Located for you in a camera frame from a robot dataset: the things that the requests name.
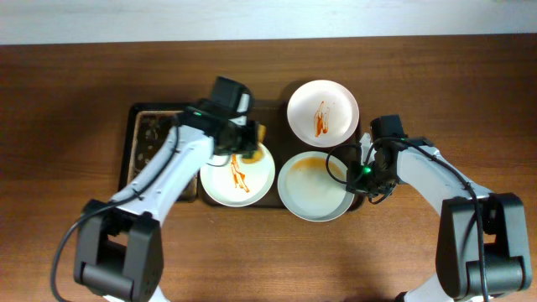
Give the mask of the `yellow green scrub sponge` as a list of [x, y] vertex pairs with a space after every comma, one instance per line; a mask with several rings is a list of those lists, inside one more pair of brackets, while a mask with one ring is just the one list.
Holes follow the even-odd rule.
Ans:
[[245, 157], [241, 158], [241, 161], [244, 164], [255, 164], [255, 163], [259, 162], [263, 158], [264, 153], [263, 153], [263, 149], [262, 149], [262, 142], [263, 142], [263, 140], [265, 138], [265, 135], [266, 135], [266, 127], [264, 125], [259, 125], [258, 126], [258, 148], [253, 153], [251, 158], [249, 158], [249, 159], [247, 159]]

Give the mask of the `grey-white plate with ketchup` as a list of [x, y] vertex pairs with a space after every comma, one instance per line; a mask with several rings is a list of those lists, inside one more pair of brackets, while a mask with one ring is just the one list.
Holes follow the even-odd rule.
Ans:
[[346, 177], [347, 166], [334, 156], [319, 151], [297, 154], [279, 171], [279, 198], [301, 219], [331, 221], [347, 212], [355, 200], [342, 183]]

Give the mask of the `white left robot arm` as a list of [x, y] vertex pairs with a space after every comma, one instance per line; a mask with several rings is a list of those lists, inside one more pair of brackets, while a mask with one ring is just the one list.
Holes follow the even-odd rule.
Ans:
[[253, 94], [218, 77], [211, 95], [171, 119], [168, 135], [142, 171], [108, 202], [90, 200], [78, 223], [74, 280], [109, 300], [163, 301], [161, 228], [171, 207], [215, 155], [251, 155], [258, 123]]

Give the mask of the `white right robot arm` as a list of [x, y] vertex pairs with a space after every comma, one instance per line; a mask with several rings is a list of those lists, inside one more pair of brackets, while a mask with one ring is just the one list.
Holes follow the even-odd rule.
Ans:
[[530, 287], [524, 204], [494, 193], [445, 160], [427, 138], [411, 138], [397, 115], [370, 123], [350, 164], [346, 190], [377, 205], [397, 185], [417, 190], [440, 216], [435, 274], [398, 301], [489, 301]]

